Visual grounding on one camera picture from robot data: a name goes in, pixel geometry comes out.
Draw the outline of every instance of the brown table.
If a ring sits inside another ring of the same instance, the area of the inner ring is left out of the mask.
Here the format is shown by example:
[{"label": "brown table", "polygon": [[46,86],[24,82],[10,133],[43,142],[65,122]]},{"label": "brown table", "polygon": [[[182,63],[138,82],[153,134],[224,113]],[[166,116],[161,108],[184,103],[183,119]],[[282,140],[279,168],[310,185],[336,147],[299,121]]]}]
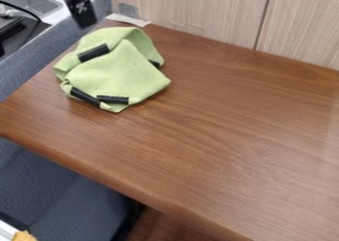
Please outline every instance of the brown table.
[{"label": "brown table", "polygon": [[112,114],[50,64],[1,104],[1,135],[213,237],[339,240],[339,73],[145,31],[167,90]]}]

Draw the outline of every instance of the green cloth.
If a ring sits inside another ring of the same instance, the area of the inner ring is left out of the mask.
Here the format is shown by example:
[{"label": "green cloth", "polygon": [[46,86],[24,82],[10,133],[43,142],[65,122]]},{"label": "green cloth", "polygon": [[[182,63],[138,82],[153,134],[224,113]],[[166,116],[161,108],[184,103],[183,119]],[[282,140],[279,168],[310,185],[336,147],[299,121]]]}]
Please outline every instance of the green cloth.
[{"label": "green cloth", "polygon": [[[81,63],[77,55],[102,44],[109,54]],[[80,40],[75,52],[65,55],[54,67],[68,95],[73,86],[97,95],[129,97],[129,105],[139,103],[170,84],[149,60],[164,64],[150,38],[134,27],[97,30]],[[101,103],[100,108],[120,112],[129,105]]]}]

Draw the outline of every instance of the wooden panel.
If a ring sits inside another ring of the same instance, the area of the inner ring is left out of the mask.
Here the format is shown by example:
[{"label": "wooden panel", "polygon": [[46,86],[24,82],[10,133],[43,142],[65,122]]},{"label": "wooden panel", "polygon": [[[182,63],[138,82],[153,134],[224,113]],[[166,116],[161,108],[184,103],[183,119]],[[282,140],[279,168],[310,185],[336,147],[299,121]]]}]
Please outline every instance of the wooden panel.
[{"label": "wooden panel", "polygon": [[151,208],[146,209],[127,241],[217,241],[199,230],[161,214]]},{"label": "wooden panel", "polygon": [[157,25],[252,49],[267,0],[115,0]]},{"label": "wooden panel", "polygon": [[145,32],[167,90],[114,114],[66,97],[50,64],[0,104],[0,136],[216,238],[339,240],[339,72]]},{"label": "wooden panel", "polygon": [[271,0],[258,50],[339,69],[338,0]]}]

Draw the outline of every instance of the cabinet door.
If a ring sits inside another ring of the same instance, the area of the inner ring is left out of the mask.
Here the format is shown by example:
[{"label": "cabinet door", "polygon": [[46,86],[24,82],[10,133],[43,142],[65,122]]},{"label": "cabinet door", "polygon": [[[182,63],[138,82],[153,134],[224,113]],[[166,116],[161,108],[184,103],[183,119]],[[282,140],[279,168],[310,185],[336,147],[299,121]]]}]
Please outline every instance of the cabinet door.
[{"label": "cabinet door", "polygon": [[271,0],[257,50],[339,69],[339,0]]},{"label": "cabinet door", "polygon": [[252,49],[268,0],[114,0],[154,24]]}]

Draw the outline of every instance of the gray upholstery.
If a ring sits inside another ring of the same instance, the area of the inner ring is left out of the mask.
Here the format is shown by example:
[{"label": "gray upholstery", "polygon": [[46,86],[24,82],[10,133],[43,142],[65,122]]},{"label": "gray upholstery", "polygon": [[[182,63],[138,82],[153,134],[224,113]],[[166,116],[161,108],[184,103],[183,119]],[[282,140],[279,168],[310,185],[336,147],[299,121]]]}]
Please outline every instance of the gray upholstery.
[{"label": "gray upholstery", "polygon": [[[95,0],[97,16],[110,0]],[[81,31],[69,17],[0,62],[0,100],[69,48]],[[127,198],[0,138],[0,211],[40,241],[109,241],[128,213]]]},{"label": "gray upholstery", "polygon": [[39,240],[110,240],[127,216],[127,206],[119,193],[80,178],[30,229]]},{"label": "gray upholstery", "polygon": [[0,210],[30,225],[78,175],[17,147],[0,164]]}]

